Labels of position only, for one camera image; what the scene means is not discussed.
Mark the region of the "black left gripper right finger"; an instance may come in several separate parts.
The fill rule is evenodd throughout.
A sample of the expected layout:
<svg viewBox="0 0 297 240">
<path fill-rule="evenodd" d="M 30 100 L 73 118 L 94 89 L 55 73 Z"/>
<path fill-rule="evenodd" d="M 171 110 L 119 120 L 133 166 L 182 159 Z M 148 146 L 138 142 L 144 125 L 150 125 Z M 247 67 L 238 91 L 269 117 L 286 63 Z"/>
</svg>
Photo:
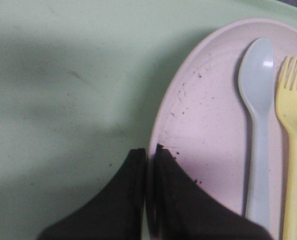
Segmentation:
<svg viewBox="0 0 297 240">
<path fill-rule="evenodd" d="M 264 227 L 229 210 L 158 144 L 153 158 L 155 227 L 163 240 L 270 240 Z"/>
</svg>

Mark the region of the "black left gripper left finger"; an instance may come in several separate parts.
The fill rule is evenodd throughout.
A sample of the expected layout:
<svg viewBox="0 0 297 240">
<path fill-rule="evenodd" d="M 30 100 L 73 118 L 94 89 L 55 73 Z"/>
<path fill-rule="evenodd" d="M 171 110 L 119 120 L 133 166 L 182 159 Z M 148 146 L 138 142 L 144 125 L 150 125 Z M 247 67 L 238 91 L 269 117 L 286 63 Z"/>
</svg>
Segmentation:
<svg viewBox="0 0 297 240">
<path fill-rule="evenodd" d="M 146 151 L 129 151 L 110 182 L 88 203 L 47 227 L 40 240 L 139 240 L 146 181 Z"/>
</svg>

